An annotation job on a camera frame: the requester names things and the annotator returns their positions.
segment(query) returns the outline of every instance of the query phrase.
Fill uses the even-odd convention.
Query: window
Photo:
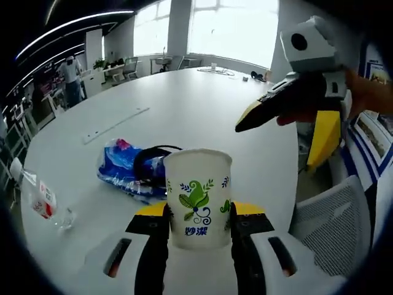
[[[134,24],[134,56],[167,51],[170,10],[171,0],[162,0],[138,12]]]
[[[105,37],[101,38],[101,57],[105,60]]]
[[[278,0],[193,0],[188,53],[270,68]]]

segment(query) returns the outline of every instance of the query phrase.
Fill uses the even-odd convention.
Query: green leaf pattern
[[[188,212],[186,215],[184,215],[184,221],[188,221],[194,216],[194,212]]]
[[[166,184],[166,190],[168,192],[172,192],[171,182],[169,180],[167,181],[167,184]]]
[[[184,194],[180,194],[179,195],[179,200],[180,200],[180,203],[183,206],[187,207],[187,208],[193,208],[194,207],[193,203],[190,200],[190,198],[188,196],[184,195]]]
[[[191,220],[194,212],[198,211],[197,208],[201,208],[209,203],[209,190],[214,187],[213,179],[209,179],[208,182],[202,186],[199,181],[193,180],[189,186],[192,191],[189,196],[185,194],[179,195],[180,203],[186,208],[190,208],[193,211],[188,212],[184,215],[184,220]]]
[[[223,205],[223,207],[220,208],[220,211],[222,213],[225,213],[225,212],[229,211],[230,209],[231,209],[231,201],[225,200],[225,204]]]

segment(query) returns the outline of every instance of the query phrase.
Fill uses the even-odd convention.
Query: office desk
[[[228,153],[233,159],[233,199],[264,207],[273,227],[288,231],[297,186],[296,126],[279,127],[271,120],[235,133],[243,111],[271,84],[243,82],[245,75],[234,73],[229,77],[183,69],[132,80],[79,103],[33,138],[25,167],[37,171],[59,204],[77,215],[74,228],[59,236],[50,222],[21,201],[28,248],[55,283],[74,274],[86,253],[108,235],[124,231],[142,207],[96,176],[97,158],[113,138],[144,148],[171,144]],[[84,144],[87,134],[111,126]]]

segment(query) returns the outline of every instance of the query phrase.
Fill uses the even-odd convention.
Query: ceiling
[[[29,72],[50,57],[84,42],[89,30],[103,29],[103,34],[129,19],[132,15],[109,15],[74,23],[43,38],[20,57],[15,57],[28,44],[42,34],[71,20],[87,15],[117,10],[138,10],[154,0],[13,0],[7,8],[17,17],[2,18],[2,65],[3,75],[0,83],[0,104],[7,104],[5,99],[10,90]],[[74,54],[83,47],[70,50]]]

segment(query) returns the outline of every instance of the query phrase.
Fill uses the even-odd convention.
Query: white paper cup
[[[230,166],[219,151],[191,149],[164,159],[171,238],[182,249],[219,248],[230,241]]]

